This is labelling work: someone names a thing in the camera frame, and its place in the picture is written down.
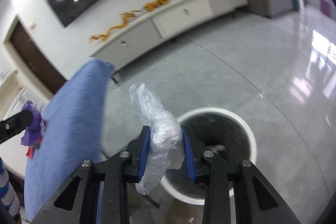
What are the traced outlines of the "blue white gloved hand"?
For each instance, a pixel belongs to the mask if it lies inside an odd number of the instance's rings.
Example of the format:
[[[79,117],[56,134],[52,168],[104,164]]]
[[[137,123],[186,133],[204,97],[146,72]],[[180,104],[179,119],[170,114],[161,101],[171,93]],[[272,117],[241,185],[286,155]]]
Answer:
[[[22,223],[20,215],[20,202],[18,196],[9,182],[9,173],[5,169],[3,160],[1,159],[0,166],[0,198],[5,209],[12,216],[15,223]]]

